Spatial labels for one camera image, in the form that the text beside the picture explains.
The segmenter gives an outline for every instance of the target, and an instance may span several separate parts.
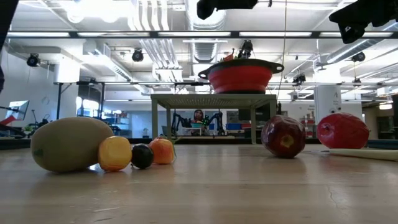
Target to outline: workbench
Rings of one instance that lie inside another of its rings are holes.
[[[167,137],[172,137],[171,109],[246,109],[251,110],[251,139],[256,144],[256,108],[269,104],[270,116],[276,115],[277,96],[265,94],[174,95],[152,94],[152,137],[158,136],[157,105],[166,109]]]

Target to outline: wooden table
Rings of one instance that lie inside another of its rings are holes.
[[[251,141],[256,144],[256,109],[269,104],[270,117],[276,115],[276,95],[265,94],[152,94],[152,137],[157,132],[157,105],[166,109],[167,136],[172,138],[171,109],[248,109],[251,110]]]
[[[322,150],[308,146],[306,150]],[[0,151],[2,224],[397,223],[398,164],[261,146],[176,146],[173,166],[72,174]]]

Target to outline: ceiling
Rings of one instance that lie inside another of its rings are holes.
[[[286,30],[289,31],[338,31],[338,26],[328,20],[328,16],[337,9],[337,6],[346,6],[354,0],[288,0],[287,15],[285,21],[285,1],[274,0],[272,7],[267,7],[267,1],[260,2],[253,10],[230,10],[226,12],[224,30]],[[24,31],[59,31],[59,30],[78,30],[78,31],[110,31],[110,30],[130,30],[127,24],[130,11],[129,0],[114,0],[111,3],[109,12],[116,12],[119,19],[113,23],[104,22],[101,18],[93,15],[85,17],[81,22],[74,24],[68,20],[65,6],[73,3],[72,0],[65,1],[41,1],[41,0],[20,0],[14,20],[12,30]],[[169,0],[168,22],[171,30],[188,30],[188,22],[185,12],[184,0]],[[381,30],[383,27],[367,30]],[[70,52],[76,57],[82,57],[81,46],[85,40],[81,39],[13,39],[11,44],[19,47],[60,47]],[[142,62],[133,62],[131,55],[135,48],[142,47],[138,39],[98,39],[98,45],[107,44],[111,49],[111,58],[119,62],[132,76],[139,81],[151,81],[153,61],[144,54]],[[228,39],[227,43],[218,44],[217,55],[222,57],[225,52],[232,52],[232,49],[240,48],[243,39]],[[181,39],[172,40],[175,54],[179,64],[182,66],[182,77],[185,81],[192,81],[195,72],[192,69],[191,45],[183,43]],[[252,58],[259,58],[271,62],[283,63],[285,66],[284,75],[299,66],[306,59],[313,55],[326,55],[344,47],[340,39],[252,39],[254,53]],[[354,74],[361,75],[379,70],[392,63],[392,58],[397,58],[398,41],[384,40],[363,52],[366,60],[356,64],[353,69],[352,62],[340,62],[340,72],[344,81],[354,80]],[[93,75],[97,79],[108,78],[112,80],[115,74],[101,65],[88,65],[91,72],[84,75]],[[306,74],[307,80],[311,79],[313,70],[309,67],[302,71]],[[393,77],[395,70],[382,73],[379,77],[367,80],[368,82],[381,82]],[[275,74],[271,82],[279,82],[281,74]]]

